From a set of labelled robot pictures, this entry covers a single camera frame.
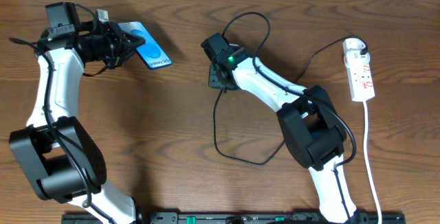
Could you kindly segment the blue Galaxy smartphone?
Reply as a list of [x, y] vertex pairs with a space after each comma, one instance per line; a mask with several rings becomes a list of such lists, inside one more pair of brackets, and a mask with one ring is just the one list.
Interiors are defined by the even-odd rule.
[[142, 23], [139, 21], [132, 21], [119, 23], [119, 26], [122, 31], [131, 35], [140, 36], [146, 40], [143, 45], [136, 48], [136, 52], [150, 70], [169, 67], [173, 64], [172, 60]]

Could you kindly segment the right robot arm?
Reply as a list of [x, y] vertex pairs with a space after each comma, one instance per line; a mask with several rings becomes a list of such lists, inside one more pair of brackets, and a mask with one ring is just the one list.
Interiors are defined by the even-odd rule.
[[320, 86], [296, 85], [266, 67], [244, 47], [229, 43], [220, 33], [201, 43], [209, 58], [212, 88], [244, 90], [275, 113], [283, 142], [292, 157], [312, 177], [321, 215], [330, 223], [353, 223], [357, 208], [344, 177], [344, 142], [355, 141]]

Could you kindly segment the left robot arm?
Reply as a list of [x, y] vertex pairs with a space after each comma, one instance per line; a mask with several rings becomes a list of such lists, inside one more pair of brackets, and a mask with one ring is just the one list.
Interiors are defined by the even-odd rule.
[[45, 8], [49, 27], [30, 43], [40, 67], [36, 102], [25, 127], [10, 134], [10, 149], [40, 199], [78, 206], [99, 223], [148, 223], [136, 200], [107, 180], [104, 157], [78, 120], [85, 65], [120, 67], [145, 39], [123, 31], [104, 10], [82, 22], [79, 8]]

